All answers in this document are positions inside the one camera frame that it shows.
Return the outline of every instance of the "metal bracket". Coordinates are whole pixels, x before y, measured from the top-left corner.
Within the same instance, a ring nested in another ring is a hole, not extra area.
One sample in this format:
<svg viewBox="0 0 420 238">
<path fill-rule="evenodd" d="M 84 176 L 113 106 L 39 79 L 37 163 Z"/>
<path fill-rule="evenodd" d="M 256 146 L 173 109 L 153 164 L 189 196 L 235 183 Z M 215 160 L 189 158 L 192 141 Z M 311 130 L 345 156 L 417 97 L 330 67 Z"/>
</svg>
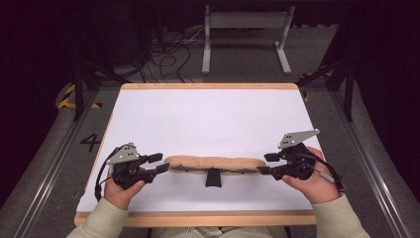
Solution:
<svg viewBox="0 0 420 238">
<path fill-rule="evenodd" d="M 125 144 L 121 147 L 121 149 L 113 155 L 109 161 L 106 163 L 109 165 L 109 173 L 114 173 L 114 165 L 135 161 L 138 160 L 140 157 L 139 153 L 136 150 L 136 146 L 133 144 L 133 142 L 130 142 L 128 144 Z"/>
<path fill-rule="evenodd" d="M 284 135 L 283 139 L 281 139 L 280 144 L 278 144 L 279 149 L 285 149 L 292 146 L 296 146 L 297 144 L 318 135 L 320 131 L 318 129 L 312 131 L 303 131 L 303 132 L 294 132 L 294 133 L 287 133 Z"/>
</svg>

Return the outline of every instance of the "finger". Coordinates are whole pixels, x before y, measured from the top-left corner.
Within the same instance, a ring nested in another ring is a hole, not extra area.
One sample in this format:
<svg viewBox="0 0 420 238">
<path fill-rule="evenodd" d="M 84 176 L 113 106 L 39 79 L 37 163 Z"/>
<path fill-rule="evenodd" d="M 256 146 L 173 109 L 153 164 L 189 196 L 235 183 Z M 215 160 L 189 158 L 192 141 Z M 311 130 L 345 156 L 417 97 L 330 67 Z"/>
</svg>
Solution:
<svg viewBox="0 0 420 238">
<path fill-rule="evenodd" d="M 312 154 L 314 154 L 315 156 L 319 157 L 320 159 L 324 160 L 324 156 L 322 155 L 321 151 L 318 151 L 315 148 L 312 147 L 307 147 L 308 151 Z"/>
<path fill-rule="evenodd" d="M 302 188 L 302 181 L 297 179 L 297 178 L 294 178 L 294 177 L 291 177 L 291 176 L 283 176 L 281 179 L 286 184 L 288 184 L 289 186 L 291 186 L 295 189 L 301 190 L 301 188 Z"/>
<path fill-rule="evenodd" d="M 127 190 L 125 190 L 124 193 L 131 199 L 133 196 L 139 193 L 139 191 L 141 191 L 144 186 L 145 182 L 143 180 L 140 180 L 134 183 L 132 186 L 130 186 Z"/>
</svg>

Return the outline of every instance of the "hand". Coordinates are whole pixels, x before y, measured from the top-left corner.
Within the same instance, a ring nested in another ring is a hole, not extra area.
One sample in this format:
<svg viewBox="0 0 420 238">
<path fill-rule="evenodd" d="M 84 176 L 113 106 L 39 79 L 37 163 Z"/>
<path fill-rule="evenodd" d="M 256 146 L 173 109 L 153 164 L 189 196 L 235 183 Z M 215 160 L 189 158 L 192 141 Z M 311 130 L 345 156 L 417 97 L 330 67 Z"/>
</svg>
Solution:
<svg viewBox="0 0 420 238">
<path fill-rule="evenodd" d="M 308 147 L 309 152 L 324 160 L 321 152 Z M 293 188 L 300 190 L 312 204 L 319 204 L 335 200 L 340 197 L 336 186 L 322 178 L 318 171 L 331 175 L 328 169 L 319 162 L 315 163 L 315 171 L 307 180 L 300 180 L 291 176 L 283 176 L 281 179 Z"/>
<path fill-rule="evenodd" d="M 107 201 L 111 202 L 116 207 L 127 210 L 129 207 L 131 198 L 139 193 L 140 190 L 145 186 L 145 182 L 140 180 L 130 186 L 128 189 L 122 189 L 120 186 L 114 183 L 112 178 L 105 181 L 105 194 L 104 197 Z"/>
</svg>

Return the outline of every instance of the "number 4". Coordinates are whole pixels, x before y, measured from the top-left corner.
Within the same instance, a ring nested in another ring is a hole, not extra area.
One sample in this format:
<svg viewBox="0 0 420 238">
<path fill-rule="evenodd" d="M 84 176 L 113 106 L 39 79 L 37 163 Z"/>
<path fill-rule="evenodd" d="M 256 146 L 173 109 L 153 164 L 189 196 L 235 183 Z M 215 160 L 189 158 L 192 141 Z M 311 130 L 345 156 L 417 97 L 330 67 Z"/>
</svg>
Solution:
<svg viewBox="0 0 420 238">
<path fill-rule="evenodd" d="M 98 137 L 98 135 L 96 135 L 96 134 L 92 134 L 92 135 L 90 135 L 88 138 L 86 138 L 86 139 L 84 139 L 83 141 L 81 141 L 80 142 L 80 144 L 90 144 L 90 148 L 89 148 L 89 152 L 92 152 L 92 150 L 93 150 L 93 146 L 95 145 L 95 144 L 100 144 L 101 143 L 101 141 L 96 141 L 96 138 Z"/>
</svg>

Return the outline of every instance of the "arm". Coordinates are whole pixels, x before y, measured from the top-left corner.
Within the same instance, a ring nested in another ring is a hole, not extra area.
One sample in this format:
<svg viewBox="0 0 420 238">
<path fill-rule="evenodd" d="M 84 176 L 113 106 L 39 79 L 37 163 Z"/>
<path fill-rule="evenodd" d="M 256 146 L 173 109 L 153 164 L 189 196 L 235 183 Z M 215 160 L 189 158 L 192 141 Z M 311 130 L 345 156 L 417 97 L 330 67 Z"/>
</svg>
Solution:
<svg viewBox="0 0 420 238">
<path fill-rule="evenodd" d="M 74 228 L 67 237 L 118 237 L 129 215 L 131 198 L 145 185 L 138 181 L 127 190 L 112 179 L 105 181 L 105 195 L 89 214 L 86 221 Z"/>
<path fill-rule="evenodd" d="M 320 151 L 308 150 L 323 159 Z M 317 220 L 317 237 L 369 237 L 353 211 L 345 195 L 340 196 L 335 185 L 317 172 L 329 174 L 321 163 L 315 164 L 315 172 L 307 180 L 284 176 L 282 180 L 300 190 L 311 202 Z"/>
</svg>

